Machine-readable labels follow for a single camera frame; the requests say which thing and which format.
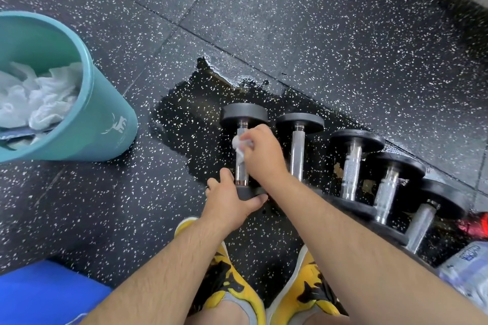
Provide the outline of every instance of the bucket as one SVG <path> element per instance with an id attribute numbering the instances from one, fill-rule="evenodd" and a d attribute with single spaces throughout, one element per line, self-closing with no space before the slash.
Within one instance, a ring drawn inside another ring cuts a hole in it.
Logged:
<path id="1" fill-rule="evenodd" d="M 65 119 L 47 136 L 19 150 L 0 142 L 0 162 L 107 161 L 130 147 L 137 135 L 136 113 L 94 66 L 82 40 L 61 22 L 37 13 L 0 12 L 0 70 L 10 72 L 10 62 L 27 64 L 37 75 L 81 62 L 83 79 Z"/>

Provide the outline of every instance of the hairy forearm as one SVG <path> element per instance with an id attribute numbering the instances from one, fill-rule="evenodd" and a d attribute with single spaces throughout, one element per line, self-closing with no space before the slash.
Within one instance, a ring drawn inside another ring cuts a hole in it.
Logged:
<path id="1" fill-rule="evenodd" d="M 82 325 L 183 323 L 223 230 L 201 218 L 123 282 Z"/>
<path id="2" fill-rule="evenodd" d="M 467 299 L 293 176 L 261 184 L 293 223 L 353 321 L 486 323 L 486 315 Z"/>

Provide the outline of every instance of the wet floor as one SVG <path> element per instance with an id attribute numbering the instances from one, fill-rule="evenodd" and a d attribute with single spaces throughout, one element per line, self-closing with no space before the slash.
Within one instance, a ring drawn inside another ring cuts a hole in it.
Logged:
<path id="1" fill-rule="evenodd" d="M 325 193 L 337 192 L 340 173 L 330 134 L 367 127 L 488 210 L 488 25 L 467 1 L 0 0 L 0 9 L 44 13 L 76 31 L 140 123 L 131 149 L 111 162 L 0 166 L 2 272 L 56 256 L 120 284 L 180 220 L 200 214 L 206 180 L 234 167 L 218 117 L 237 101 L 266 107 L 272 125 L 293 110 L 325 119 L 305 162 L 305 178 Z M 280 140 L 287 154 L 289 137 Z M 368 185 L 361 198 L 372 203 Z M 404 231 L 408 221 L 394 211 L 389 224 Z M 435 228 L 420 256 L 436 266 L 470 239 L 452 224 Z M 272 204 L 227 242 L 265 304 L 301 245 Z"/>

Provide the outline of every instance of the yellow sneaker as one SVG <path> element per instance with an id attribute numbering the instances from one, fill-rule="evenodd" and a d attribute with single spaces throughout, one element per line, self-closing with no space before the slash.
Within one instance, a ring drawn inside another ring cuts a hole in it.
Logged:
<path id="1" fill-rule="evenodd" d="M 266 310 L 266 323 L 286 325 L 295 314 L 310 310 L 314 305 L 329 315 L 339 316 L 333 305 L 336 302 L 307 246 L 303 246 L 293 275 Z"/>
<path id="2" fill-rule="evenodd" d="M 175 230 L 175 237 L 197 219 L 198 217 L 188 217 L 181 221 Z M 266 325 L 265 306 L 262 300 L 258 293 L 236 271 L 230 262 L 227 247 L 222 242 L 195 296 L 195 302 L 198 303 L 199 299 L 205 301 L 203 307 L 197 310 L 216 307 L 226 293 L 248 302 L 256 313 L 258 325 Z"/>

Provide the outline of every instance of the dumbbell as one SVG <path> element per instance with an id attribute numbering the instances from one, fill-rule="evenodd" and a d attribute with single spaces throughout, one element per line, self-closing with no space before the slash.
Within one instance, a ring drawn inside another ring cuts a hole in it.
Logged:
<path id="1" fill-rule="evenodd" d="M 401 246 L 408 244 L 408 237 L 387 226 L 387 218 L 395 199 L 399 179 L 419 180 L 425 176 L 425 166 L 413 158 L 400 154 L 382 152 L 367 156 L 366 166 L 374 179 L 381 177 L 373 206 L 376 215 L 369 228 L 380 236 L 392 239 Z"/>
<path id="2" fill-rule="evenodd" d="M 458 189 L 436 180 L 421 179 L 406 185 L 403 210 L 416 210 L 405 235 L 406 251 L 416 254 L 434 217 L 460 220 L 467 214 L 467 200 Z"/>
<path id="3" fill-rule="evenodd" d="M 237 136 L 252 127 L 268 123 L 268 111 L 266 108 L 252 103 L 233 103 L 222 108 L 220 113 L 220 125 L 229 131 L 237 130 Z M 244 162 L 237 162 L 235 185 L 239 199 L 246 201 L 259 194 L 265 194 L 262 187 L 249 186 L 249 175 Z"/>
<path id="4" fill-rule="evenodd" d="M 363 153 L 377 152 L 385 147 L 385 140 L 370 132 L 356 129 L 335 131 L 330 137 L 330 143 L 338 148 L 346 149 L 344 173 L 341 183 L 341 196 L 331 196 L 330 201 L 339 209 L 349 211 L 367 220 L 376 215 L 376 208 L 357 202 L 359 167 Z"/>
<path id="5" fill-rule="evenodd" d="M 276 119 L 278 131 L 292 131 L 290 174 L 303 180 L 303 156 L 305 152 L 305 135 L 324 130 L 324 119 L 311 113 L 286 113 Z"/>

